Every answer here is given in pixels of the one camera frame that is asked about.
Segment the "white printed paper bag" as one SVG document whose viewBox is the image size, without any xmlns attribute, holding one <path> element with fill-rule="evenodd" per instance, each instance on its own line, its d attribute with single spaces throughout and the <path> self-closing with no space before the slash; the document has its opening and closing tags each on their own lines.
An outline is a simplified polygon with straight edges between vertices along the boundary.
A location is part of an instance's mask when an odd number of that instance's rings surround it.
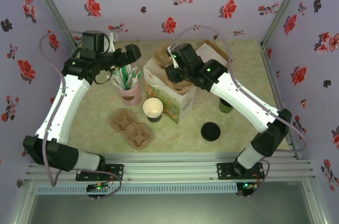
<svg viewBox="0 0 339 224">
<path fill-rule="evenodd" d="M 144 79 L 147 98 L 157 98 L 163 104 L 163 113 L 179 124 L 193 107 L 196 87 L 180 82 L 177 90 L 167 78 L 164 69 L 149 59 L 144 65 Z"/>
</svg>

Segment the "green paper coffee cup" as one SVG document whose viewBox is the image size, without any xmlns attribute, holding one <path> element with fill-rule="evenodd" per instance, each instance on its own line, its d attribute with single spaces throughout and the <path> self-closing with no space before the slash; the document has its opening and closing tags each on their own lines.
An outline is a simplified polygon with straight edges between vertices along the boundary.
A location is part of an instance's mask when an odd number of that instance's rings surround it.
<svg viewBox="0 0 339 224">
<path fill-rule="evenodd" d="M 226 102 L 223 99 L 220 99 L 219 101 L 219 110 L 222 113 L 230 113 L 233 110 L 233 106 L 230 105 L 228 102 Z"/>
</svg>

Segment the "white paper napkin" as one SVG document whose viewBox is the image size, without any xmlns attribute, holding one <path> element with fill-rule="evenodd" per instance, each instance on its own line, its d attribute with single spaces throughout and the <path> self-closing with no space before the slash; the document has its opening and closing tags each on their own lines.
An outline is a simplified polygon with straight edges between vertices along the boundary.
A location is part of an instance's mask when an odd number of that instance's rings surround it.
<svg viewBox="0 0 339 224">
<path fill-rule="evenodd" d="M 222 56 L 217 53 L 213 47 L 210 45 L 204 43 L 202 46 L 200 46 L 197 50 L 196 53 L 198 56 L 201 57 L 203 62 L 207 62 L 210 59 L 218 60 L 222 58 Z"/>
</svg>

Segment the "brown cardboard box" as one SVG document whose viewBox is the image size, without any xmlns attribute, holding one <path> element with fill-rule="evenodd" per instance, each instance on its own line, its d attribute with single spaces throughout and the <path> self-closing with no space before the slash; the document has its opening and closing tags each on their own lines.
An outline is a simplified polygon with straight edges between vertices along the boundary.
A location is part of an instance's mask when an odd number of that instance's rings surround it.
<svg viewBox="0 0 339 224">
<path fill-rule="evenodd" d="M 209 40 L 206 40 L 204 43 L 206 43 L 206 44 L 210 45 L 211 47 L 213 47 L 214 50 L 222 56 L 222 58 L 220 58 L 220 59 L 218 59 L 216 61 L 218 61 L 219 63 L 221 63 L 222 65 L 227 67 L 228 66 L 228 61 L 229 61 L 228 55 L 221 48 L 219 48 L 216 44 L 214 44 L 213 42 L 211 42 Z"/>
</svg>

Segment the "pink straw holder cup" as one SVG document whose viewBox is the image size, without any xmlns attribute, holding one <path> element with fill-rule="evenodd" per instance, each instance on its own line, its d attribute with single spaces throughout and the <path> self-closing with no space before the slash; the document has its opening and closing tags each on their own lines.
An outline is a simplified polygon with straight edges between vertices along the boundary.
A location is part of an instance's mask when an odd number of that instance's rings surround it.
<svg viewBox="0 0 339 224">
<path fill-rule="evenodd" d="M 123 104 L 127 106 L 135 106 L 141 102 L 142 94 L 139 82 L 137 82 L 135 86 L 129 90 L 118 89 L 118 92 L 122 97 Z"/>
</svg>

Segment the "black plastic cup lid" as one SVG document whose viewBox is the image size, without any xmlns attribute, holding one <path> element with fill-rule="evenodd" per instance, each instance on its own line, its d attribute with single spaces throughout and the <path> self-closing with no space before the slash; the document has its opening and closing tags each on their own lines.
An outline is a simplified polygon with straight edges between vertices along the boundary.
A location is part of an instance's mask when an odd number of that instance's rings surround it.
<svg viewBox="0 0 339 224">
<path fill-rule="evenodd" d="M 213 122 L 207 122 L 201 128 L 201 136 L 209 142 L 216 141 L 220 137 L 220 134 L 219 126 Z"/>
</svg>

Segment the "right controller board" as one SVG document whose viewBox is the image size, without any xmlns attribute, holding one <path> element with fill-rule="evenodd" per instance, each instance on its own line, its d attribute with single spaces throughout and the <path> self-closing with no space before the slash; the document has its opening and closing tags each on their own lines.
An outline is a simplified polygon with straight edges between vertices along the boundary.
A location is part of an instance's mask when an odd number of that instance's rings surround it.
<svg viewBox="0 0 339 224">
<path fill-rule="evenodd" d="M 250 198 L 253 193 L 258 189 L 258 186 L 256 183 L 237 183 L 237 192 L 236 195 L 241 198 Z"/>
</svg>

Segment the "controller board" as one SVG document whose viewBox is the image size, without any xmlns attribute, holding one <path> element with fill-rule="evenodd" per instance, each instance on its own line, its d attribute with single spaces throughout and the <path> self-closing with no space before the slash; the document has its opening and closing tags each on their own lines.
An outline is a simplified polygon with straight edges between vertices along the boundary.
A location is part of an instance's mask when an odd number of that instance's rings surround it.
<svg viewBox="0 0 339 224">
<path fill-rule="evenodd" d="M 237 183 L 237 192 L 236 195 L 241 198 L 250 198 L 253 193 L 258 189 L 258 186 L 256 183 Z"/>
<path fill-rule="evenodd" d="M 86 194 L 91 199 L 99 199 L 100 197 L 104 196 L 104 192 L 108 192 L 109 188 L 109 183 L 90 184 L 86 188 Z"/>
</svg>

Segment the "left controller board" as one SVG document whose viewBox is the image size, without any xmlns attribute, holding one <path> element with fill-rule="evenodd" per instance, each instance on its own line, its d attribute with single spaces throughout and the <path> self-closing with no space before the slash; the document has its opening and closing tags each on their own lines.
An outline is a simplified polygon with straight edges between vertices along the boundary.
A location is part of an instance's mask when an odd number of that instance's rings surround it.
<svg viewBox="0 0 339 224">
<path fill-rule="evenodd" d="M 90 184 L 86 188 L 86 194 L 91 199 L 99 199 L 100 197 L 104 196 L 104 192 L 108 192 L 109 188 L 109 183 Z"/>
</svg>

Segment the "right aluminium side rail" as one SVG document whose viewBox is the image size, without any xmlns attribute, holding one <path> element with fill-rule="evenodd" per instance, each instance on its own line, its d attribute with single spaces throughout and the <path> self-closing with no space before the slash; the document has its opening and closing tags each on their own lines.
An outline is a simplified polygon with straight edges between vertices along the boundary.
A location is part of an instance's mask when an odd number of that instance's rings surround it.
<svg viewBox="0 0 339 224">
<path fill-rule="evenodd" d="M 283 103 L 283 100 L 281 98 L 280 90 L 278 87 L 278 82 L 276 81 L 276 76 L 274 75 L 272 66 L 270 64 L 266 46 L 263 43 L 259 42 L 259 47 L 260 47 L 261 56 L 264 62 L 264 66 L 266 69 L 266 73 L 269 79 L 269 83 L 271 86 L 271 90 L 273 93 L 274 101 L 279 110 L 283 109 L 285 107 L 285 104 Z M 305 143 L 301 142 L 302 143 L 301 147 L 298 146 L 298 142 L 295 139 L 293 129 L 289 129 L 288 134 L 286 136 L 286 142 L 289 145 L 289 152 L 294 153 L 296 159 L 302 159 L 300 152 L 297 152 L 297 150 L 299 150 L 299 148 L 304 147 Z"/>
</svg>

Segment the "front aluminium rail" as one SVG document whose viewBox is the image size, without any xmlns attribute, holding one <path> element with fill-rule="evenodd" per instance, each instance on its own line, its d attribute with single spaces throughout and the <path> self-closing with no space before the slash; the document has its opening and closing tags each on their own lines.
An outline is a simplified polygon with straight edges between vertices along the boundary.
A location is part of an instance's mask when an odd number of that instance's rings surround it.
<svg viewBox="0 0 339 224">
<path fill-rule="evenodd" d="M 109 164 L 123 164 L 125 183 L 218 182 L 217 164 L 232 162 L 237 153 L 123 153 L 106 154 Z M 263 165 L 268 182 L 314 180 L 308 160 L 291 153 L 276 153 Z"/>
</svg>

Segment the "right aluminium corner post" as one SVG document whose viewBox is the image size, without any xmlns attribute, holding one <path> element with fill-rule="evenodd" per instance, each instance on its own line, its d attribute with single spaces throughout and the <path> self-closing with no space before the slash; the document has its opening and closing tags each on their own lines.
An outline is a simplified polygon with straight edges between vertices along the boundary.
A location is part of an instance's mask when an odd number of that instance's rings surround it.
<svg viewBox="0 0 339 224">
<path fill-rule="evenodd" d="M 260 42 L 262 47 L 267 47 L 268 43 L 271 41 L 275 31 L 279 28 L 279 24 L 284 19 L 285 14 L 288 12 L 289 7 L 291 6 L 293 0 L 283 0 L 276 16 L 274 17 L 269 29 L 267 30 L 263 40 Z"/>
</svg>

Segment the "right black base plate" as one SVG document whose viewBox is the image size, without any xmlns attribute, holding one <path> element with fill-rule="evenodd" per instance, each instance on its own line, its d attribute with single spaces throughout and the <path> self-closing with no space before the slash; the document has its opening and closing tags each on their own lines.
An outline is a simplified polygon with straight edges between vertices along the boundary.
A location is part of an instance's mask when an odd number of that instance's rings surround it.
<svg viewBox="0 0 339 224">
<path fill-rule="evenodd" d="M 250 169 L 236 163 L 218 163 L 216 167 L 219 180 L 261 180 L 265 176 L 262 163 Z"/>
</svg>

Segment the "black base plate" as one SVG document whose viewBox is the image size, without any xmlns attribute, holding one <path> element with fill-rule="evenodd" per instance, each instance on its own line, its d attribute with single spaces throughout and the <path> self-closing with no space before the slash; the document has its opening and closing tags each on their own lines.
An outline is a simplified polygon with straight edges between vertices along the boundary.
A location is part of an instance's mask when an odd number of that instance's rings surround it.
<svg viewBox="0 0 339 224">
<path fill-rule="evenodd" d="M 219 180 L 261 180 L 265 176 L 262 163 L 250 169 L 236 163 L 218 163 L 216 167 Z"/>
<path fill-rule="evenodd" d="M 123 164 L 106 164 L 104 168 L 101 168 L 101 171 L 112 173 L 118 176 L 120 179 L 123 177 Z M 92 173 L 85 172 L 81 170 L 80 173 L 76 174 L 75 180 L 77 182 L 96 182 L 96 181 L 108 181 L 110 176 L 108 174 L 102 173 Z"/>
</svg>

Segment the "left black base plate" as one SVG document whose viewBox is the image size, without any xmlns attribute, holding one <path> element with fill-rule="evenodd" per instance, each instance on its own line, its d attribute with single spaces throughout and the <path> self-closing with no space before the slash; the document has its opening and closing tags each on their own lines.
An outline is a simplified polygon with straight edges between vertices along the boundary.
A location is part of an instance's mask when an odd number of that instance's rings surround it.
<svg viewBox="0 0 339 224">
<path fill-rule="evenodd" d="M 112 173 L 118 176 L 120 179 L 123 177 L 123 164 L 106 164 L 104 168 L 101 168 L 101 171 Z M 92 173 L 85 172 L 81 170 L 80 173 L 76 174 L 75 180 L 77 182 L 96 182 L 96 181 L 108 181 L 110 176 L 108 174 L 102 173 Z"/>
</svg>

